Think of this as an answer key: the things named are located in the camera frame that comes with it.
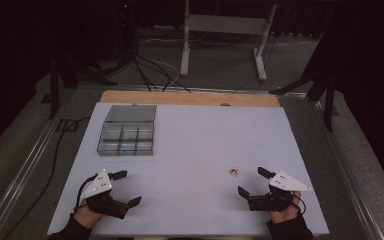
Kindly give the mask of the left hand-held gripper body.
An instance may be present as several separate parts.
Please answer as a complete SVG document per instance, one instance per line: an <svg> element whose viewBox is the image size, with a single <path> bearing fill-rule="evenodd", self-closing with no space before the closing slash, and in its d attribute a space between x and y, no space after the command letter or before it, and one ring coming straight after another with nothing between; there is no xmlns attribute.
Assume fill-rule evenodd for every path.
<svg viewBox="0 0 384 240"><path fill-rule="evenodd" d="M79 202L85 200L89 208L96 213L123 219L129 206L110 196L113 180L108 174L109 172L102 170L85 180L79 189Z"/></svg>

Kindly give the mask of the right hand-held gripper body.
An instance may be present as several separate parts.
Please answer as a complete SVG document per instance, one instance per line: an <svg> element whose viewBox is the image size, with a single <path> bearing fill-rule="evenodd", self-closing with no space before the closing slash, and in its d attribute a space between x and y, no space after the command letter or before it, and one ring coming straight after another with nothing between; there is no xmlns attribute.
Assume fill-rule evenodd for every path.
<svg viewBox="0 0 384 240"><path fill-rule="evenodd" d="M312 191L312 188L285 172L268 179L269 192L247 199L251 211L284 211L292 204L294 191Z"/></svg>

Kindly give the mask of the person's left hand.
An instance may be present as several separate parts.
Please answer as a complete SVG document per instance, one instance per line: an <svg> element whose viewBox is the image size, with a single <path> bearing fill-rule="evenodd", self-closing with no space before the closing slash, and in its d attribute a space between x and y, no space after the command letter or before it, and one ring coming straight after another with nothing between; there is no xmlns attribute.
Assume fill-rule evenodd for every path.
<svg viewBox="0 0 384 240"><path fill-rule="evenodd" d="M92 229L103 217L104 214L92 211L85 200L81 202L80 207L75 211L73 216L79 224L87 229Z"/></svg>

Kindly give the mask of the person's right hand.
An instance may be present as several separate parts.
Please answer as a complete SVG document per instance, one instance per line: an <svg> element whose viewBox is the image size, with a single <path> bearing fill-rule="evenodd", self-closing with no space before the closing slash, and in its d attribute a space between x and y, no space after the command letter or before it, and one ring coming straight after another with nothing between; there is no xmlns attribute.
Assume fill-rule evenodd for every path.
<svg viewBox="0 0 384 240"><path fill-rule="evenodd" d="M289 205L284 211L269 211L269 216L274 224L282 223L295 219L299 213L299 203L301 201L301 193L299 191L293 192L292 204Z"/></svg>

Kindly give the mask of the clear plastic compartment box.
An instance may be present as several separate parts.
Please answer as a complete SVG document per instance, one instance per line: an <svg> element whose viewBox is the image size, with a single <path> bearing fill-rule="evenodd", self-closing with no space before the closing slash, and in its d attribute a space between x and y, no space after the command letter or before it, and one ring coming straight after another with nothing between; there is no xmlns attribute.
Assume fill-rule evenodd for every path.
<svg viewBox="0 0 384 240"><path fill-rule="evenodd" d="M113 105L103 123L100 156L153 154L156 105Z"/></svg>

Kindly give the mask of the white table sheet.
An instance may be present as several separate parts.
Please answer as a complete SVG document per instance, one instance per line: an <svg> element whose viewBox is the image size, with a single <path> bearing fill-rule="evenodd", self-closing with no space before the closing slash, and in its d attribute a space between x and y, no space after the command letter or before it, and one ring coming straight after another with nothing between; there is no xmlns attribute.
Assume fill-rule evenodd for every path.
<svg viewBox="0 0 384 240"><path fill-rule="evenodd" d="M142 197L124 219L105 217L96 236L265 236L268 216L251 211L237 188L268 191L263 167L311 182L285 111L280 107L160 105L150 156L97 152L110 104L96 105L64 186L49 230L67 223L85 179L101 170L126 170L113 184L114 199ZM230 169L238 169L238 176Z"/></svg>

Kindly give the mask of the wooden table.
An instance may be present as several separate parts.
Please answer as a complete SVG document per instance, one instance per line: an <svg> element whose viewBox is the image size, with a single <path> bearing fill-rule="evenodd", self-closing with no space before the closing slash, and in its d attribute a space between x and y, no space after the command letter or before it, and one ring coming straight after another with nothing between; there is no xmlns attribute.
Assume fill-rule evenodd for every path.
<svg viewBox="0 0 384 240"><path fill-rule="evenodd" d="M184 93L151 91L107 90L101 103L170 104L235 107L279 107L273 95L227 94L227 93Z"/></svg>

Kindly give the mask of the black tripod stand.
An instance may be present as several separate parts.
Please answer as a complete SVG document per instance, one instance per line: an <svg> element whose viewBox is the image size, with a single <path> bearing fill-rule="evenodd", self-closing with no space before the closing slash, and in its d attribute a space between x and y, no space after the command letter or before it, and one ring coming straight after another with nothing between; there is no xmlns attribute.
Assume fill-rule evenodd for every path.
<svg viewBox="0 0 384 240"><path fill-rule="evenodd" d="M111 82L98 73L87 69L85 66L75 61L69 55L51 50L49 53L49 68L50 68L50 95L48 102L51 104L49 118L53 119L60 108L60 87L59 82L62 82L66 88L76 88L79 80L76 77L76 71L86 74L98 83L106 86L115 86L115 82Z"/></svg>
<svg viewBox="0 0 384 240"><path fill-rule="evenodd" d="M334 50L335 44L329 39L329 34L325 33L311 55L300 78L284 87L271 90L270 94L284 95L309 82L312 83L306 94L309 101L319 101L325 95L325 105L323 122L329 132L333 131L332 115L333 100L335 91L335 80L338 72L338 58Z"/></svg>

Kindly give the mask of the white metal stand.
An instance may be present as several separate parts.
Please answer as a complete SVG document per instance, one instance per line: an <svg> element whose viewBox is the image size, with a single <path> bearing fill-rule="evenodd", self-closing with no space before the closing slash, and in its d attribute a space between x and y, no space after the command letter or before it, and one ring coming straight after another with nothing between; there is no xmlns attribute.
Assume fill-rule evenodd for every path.
<svg viewBox="0 0 384 240"><path fill-rule="evenodd" d="M263 50L269 36L269 31L277 9L276 4L269 5L266 17L249 18L200 15L190 13L190 0L185 0L184 13L184 38L183 51L180 64L180 75L187 76L189 71L190 44L189 34L191 31L211 32L211 33L234 33L245 35L258 35L261 37L259 46L253 49L253 57L257 71L257 78L260 81L267 80L266 67L263 60Z"/></svg>

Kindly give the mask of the dark device with red light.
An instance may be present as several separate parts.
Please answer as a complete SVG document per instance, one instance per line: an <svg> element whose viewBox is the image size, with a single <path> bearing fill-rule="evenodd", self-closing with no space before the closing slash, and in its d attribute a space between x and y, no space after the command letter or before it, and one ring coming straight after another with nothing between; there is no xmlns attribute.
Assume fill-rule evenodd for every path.
<svg viewBox="0 0 384 240"><path fill-rule="evenodd" d="M115 19L121 28L134 28L134 0L114 0Z"/></svg>

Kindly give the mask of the metal floor rail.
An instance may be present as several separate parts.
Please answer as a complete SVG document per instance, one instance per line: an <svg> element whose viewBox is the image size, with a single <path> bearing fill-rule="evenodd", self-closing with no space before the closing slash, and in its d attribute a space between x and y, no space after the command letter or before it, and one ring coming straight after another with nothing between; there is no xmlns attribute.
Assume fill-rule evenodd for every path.
<svg viewBox="0 0 384 240"><path fill-rule="evenodd" d="M65 90L53 117L51 108L35 97L0 137L0 232L22 194L61 112L71 101L73 90Z"/></svg>
<svg viewBox="0 0 384 240"><path fill-rule="evenodd" d="M346 162L345 155L341 150L333 132L330 132L324 123L324 111L321 104L317 101L310 101L309 105L313 111L316 121L321 128L328 146L333 152L334 163L339 171L341 180L346 188L348 196L353 204L355 212L360 220L362 228L368 240L384 240L384 235L374 219L372 212L363 199L362 193L359 190L357 181Z"/></svg>
<svg viewBox="0 0 384 240"><path fill-rule="evenodd" d="M151 88L150 90L146 85L132 85L132 84L117 84L117 85L102 85L95 83L81 82L77 89L91 89L91 90L120 90L120 91L145 91L145 92L162 92L162 86ZM231 90L231 89L208 89L208 88L191 88L191 87L169 87L164 92L182 92L182 93L220 93L220 94L251 94L251 95L268 95L269 91L265 90ZM306 99L306 93L288 92L283 95L275 95L280 98L298 98Z"/></svg>

